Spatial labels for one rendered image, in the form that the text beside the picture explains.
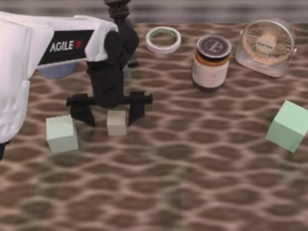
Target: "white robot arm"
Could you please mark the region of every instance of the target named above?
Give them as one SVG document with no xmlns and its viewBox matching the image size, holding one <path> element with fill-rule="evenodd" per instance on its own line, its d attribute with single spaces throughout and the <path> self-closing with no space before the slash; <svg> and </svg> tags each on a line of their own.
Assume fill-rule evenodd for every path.
<svg viewBox="0 0 308 231">
<path fill-rule="evenodd" d="M 115 23 L 89 16 L 38 17 L 0 12 L 0 144 L 24 123 L 29 79 L 39 68 L 108 58 L 104 38 Z"/>
</svg>

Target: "green cube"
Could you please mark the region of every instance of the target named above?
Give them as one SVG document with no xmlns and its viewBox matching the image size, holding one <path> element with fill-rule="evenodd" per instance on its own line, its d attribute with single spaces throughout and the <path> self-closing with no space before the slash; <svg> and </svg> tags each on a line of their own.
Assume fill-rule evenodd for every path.
<svg viewBox="0 0 308 231">
<path fill-rule="evenodd" d="M 265 138 L 282 148 L 295 152 L 308 131 L 308 110 L 284 101 Z"/>
</svg>

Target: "table surface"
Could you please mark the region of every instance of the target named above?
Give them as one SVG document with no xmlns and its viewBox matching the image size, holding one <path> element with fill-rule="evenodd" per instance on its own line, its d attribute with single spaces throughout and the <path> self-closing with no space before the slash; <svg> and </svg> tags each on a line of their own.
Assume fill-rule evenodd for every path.
<svg viewBox="0 0 308 231">
<path fill-rule="evenodd" d="M 234 50 L 244 25 L 166 25 L 182 35 L 170 55 L 147 50 L 155 26 L 135 25 L 140 67 L 126 90 L 152 92 L 154 103 L 125 137 L 107 137 L 106 110 L 93 107 L 97 128 L 76 122 L 80 150 L 51 155 L 45 119 L 68 114 L 66 97 L 91 94 L 90 80 L 84 63 L 65 79 L 31 78 L 26 121 L 0 163 L 1 231 L 308 230 L 308 140 L 290 159 L 264 138 L 284 100 L 308 108 L 308 26 L 294 25 L 298 52 L 285 76 L 232 58 L 211 94 L 191 84 L 196 42 L 221 34 Z"/>
</svg>

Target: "patterned tablecloth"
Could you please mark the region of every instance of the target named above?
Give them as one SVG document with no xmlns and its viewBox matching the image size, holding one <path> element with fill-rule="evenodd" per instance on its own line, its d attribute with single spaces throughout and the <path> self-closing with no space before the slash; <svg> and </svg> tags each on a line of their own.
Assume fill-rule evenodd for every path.
<svg viewBox="0 0 308 231">
<path fill-rule="evenodd" d="M 170 55 L 147 50 L 154 26 L 136 25 L 140 67 L 126 90 L 152 92 L 154 103 L 128 136 L 107 137 L 106 111 L 93 107 L 97 128 L 76 122 L 80 151 L 51 155 L 45 118 L 68 114 L 66 97 L 91 94 L 90 80 L 84 63 L 65 79 L 31 78 L 26 122 L 0 162 L 1 231 L 308 230 L 308 140 L 286 160 L 264 139 L 284 100 L 308 108 L 307 25 L 294 25 L 298 53 L 285 76 L 232 58 L 212 94 L 191 84 L 196 42 L 215 33 L 235 48 L 244 25 L 168 25 L 182 34 Z"/>
</svg>

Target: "jar label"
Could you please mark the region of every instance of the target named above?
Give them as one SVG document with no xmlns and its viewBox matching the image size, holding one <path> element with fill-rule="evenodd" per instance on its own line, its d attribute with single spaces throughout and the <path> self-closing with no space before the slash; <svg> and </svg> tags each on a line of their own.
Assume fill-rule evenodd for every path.
<svg viewBox="0 0 308 231">
<path fill-rule="evenodd" d="M 202 87 L 215 88 L 225 81 L 228 66 L 229 61 L 221 66 L 207 66 L 199 63 L 195 58 L 192 67 L 192 78 Z"/>
</svg>

